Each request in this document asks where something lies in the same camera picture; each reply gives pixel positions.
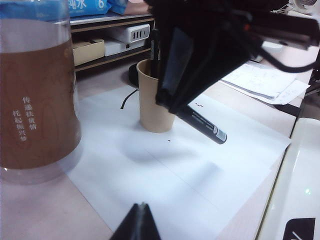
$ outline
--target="blue packaging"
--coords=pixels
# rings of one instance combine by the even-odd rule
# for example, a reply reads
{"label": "blue packaging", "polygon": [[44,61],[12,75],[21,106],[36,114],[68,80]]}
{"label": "blue packaging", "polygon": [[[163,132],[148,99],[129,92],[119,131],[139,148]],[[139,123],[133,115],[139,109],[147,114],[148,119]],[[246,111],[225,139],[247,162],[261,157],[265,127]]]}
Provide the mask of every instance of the blue packaging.
{"label": "blue packaging", "polygon": [[0,18],[62,21],[68,18],[63,0],[0,1]]}
{"label": "blue packaging", "polygon": [[129,0],[108,0],[112,7],[111,11],[117,14],[124,14],[126,11],[126,7],[128,5]]}
{"label": "blue packaging", "polygon": [[68,0],[70,17],[106,14],[109,0]]}

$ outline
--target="white box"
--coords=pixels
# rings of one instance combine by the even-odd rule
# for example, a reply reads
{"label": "white box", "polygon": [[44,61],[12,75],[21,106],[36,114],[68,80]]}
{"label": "white box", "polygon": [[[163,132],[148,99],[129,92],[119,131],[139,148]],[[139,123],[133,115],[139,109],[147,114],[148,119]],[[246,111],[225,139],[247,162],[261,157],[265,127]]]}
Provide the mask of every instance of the white box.
{"label": "white box", "polygon": [[132,49],[143,47],[145,44],[146,40],[140,40],[127,44],[112,38],[106,38],[104,40],[104,55],[110,56],[123,53]]}
{"label": "white box", "polygon": [[105,42],[103,39],[77,41],[72,44],[74,65],[78,66],[105,56]]}
{"label": "white box", "polygon": [[147,39],[150,34],[150,25],[139,26],[114,26],[105,30],[105,35],[123,43],[135,43]]}

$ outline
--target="power strip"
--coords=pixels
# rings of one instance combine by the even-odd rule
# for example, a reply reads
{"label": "power strip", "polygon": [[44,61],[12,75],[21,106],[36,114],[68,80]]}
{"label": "power strip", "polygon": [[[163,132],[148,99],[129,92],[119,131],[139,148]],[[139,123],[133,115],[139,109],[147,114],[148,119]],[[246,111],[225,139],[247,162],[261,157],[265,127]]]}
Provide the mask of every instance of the power strip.
{"label": "power strip", "polygon": [[106,29],[105,35],[116,39],[125,44],[131,44],[140,40],[147,39],[150,34],[150,25],[143,24],[139,26],[115,26]]}

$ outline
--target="cardboard box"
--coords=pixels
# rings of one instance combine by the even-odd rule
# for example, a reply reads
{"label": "cardboard box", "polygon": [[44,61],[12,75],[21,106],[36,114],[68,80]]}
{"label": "cardboard box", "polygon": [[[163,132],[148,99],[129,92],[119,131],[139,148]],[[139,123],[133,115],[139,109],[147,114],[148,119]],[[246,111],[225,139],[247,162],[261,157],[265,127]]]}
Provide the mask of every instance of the cardboard box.
{"label": "cardboard box", "polygon": [[105,41],[99,38],[90,41],[76,41],[72,44],[72,48],[75,66],[105,56]]}

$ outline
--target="desk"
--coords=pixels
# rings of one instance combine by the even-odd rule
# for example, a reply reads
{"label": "desk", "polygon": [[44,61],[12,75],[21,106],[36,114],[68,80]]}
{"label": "desk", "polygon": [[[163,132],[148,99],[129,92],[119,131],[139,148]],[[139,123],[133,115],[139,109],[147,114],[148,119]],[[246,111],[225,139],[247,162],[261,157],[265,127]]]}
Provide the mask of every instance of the desk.
{"label": "desk", "polygon": [[[278,58],[288,65],[304,65],[316,59],[318,48],[301,51],[285,47]],[[80,98],[107,92],[127,84],[128,67],[140,57],[126,59],[83,72],[78,76]],[[307,83],[311,71],[298,79]],[[290,136],[295,117],[217,83],[205,94],[238,112]],[[292,104],[299,106],[303,96]],[[220,240],[253,240],[260,226],[275,176],[282,158],[269,176],[220,233]],[[3,240],[105,240],[112,231],[66,175],[35,185],[1,182],[1,239]]]}

